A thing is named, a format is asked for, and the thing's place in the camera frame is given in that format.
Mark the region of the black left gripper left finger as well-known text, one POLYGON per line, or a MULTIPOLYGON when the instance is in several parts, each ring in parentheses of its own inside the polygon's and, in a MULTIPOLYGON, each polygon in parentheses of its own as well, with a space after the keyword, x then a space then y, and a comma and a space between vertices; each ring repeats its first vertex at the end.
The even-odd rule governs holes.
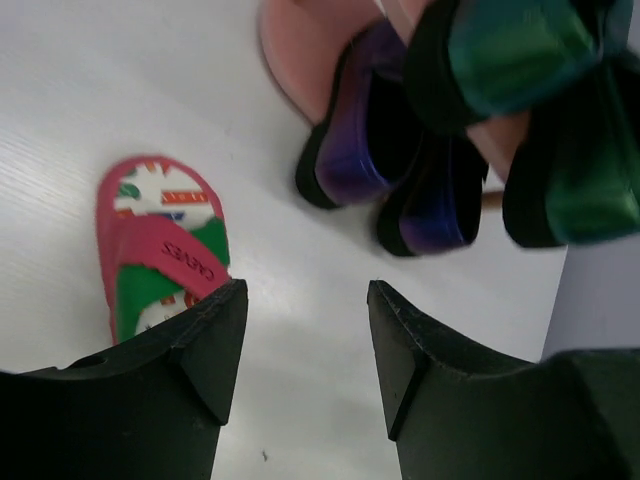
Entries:
POLYGON ((248 314, 233 280, 67 368, 1 376, 5 479, 207 479, 248 314))

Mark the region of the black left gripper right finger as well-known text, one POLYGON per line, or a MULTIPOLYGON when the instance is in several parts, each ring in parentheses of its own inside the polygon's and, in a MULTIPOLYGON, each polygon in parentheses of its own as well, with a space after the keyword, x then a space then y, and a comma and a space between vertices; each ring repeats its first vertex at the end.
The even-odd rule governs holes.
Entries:
POLYGON ((421 312, 382 280, 369 323, 387 434, 406 479, 635 479, 639 353, 530 363, 421 312))

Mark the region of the red flip-flop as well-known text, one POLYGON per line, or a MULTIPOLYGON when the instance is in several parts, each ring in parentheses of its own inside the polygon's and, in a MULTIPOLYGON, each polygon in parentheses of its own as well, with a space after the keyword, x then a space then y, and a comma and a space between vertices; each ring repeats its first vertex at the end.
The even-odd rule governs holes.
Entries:
POLYGON ((220 198, 174 159, 138 155, 113 165, 98 187, 95 224, 115 343, 188 310, 231 279, 220 198))

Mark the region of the purple loafer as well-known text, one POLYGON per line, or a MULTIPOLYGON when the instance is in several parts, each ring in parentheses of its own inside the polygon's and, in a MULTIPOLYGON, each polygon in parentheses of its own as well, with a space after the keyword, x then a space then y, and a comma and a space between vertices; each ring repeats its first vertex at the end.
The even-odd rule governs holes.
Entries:
POLYGON ((311 205, 333 210, 368 202, 406 178, 426 137, 402 85, 406 53, 387 20, 345 46, 327 113, 296 166, 296 188, 311 205))
POLYGON ((488 165, 459 136, 428 133, 408 176, 378 212, 379 245, 396 257, 444 254, 477 238, 488 165))

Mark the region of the green loafer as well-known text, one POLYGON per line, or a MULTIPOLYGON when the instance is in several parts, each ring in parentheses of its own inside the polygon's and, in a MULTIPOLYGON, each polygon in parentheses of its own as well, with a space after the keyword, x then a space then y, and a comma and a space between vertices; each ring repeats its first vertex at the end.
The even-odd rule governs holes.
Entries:
POLYGON ((631 1, 433 1, 404 87, 427 127, 455 133, 575 83, 628 44, 631 1))
POLYGON ((533 109, 502 215, 510 238, 528 249, 638 233, 638 54, 603 62, 533 109))

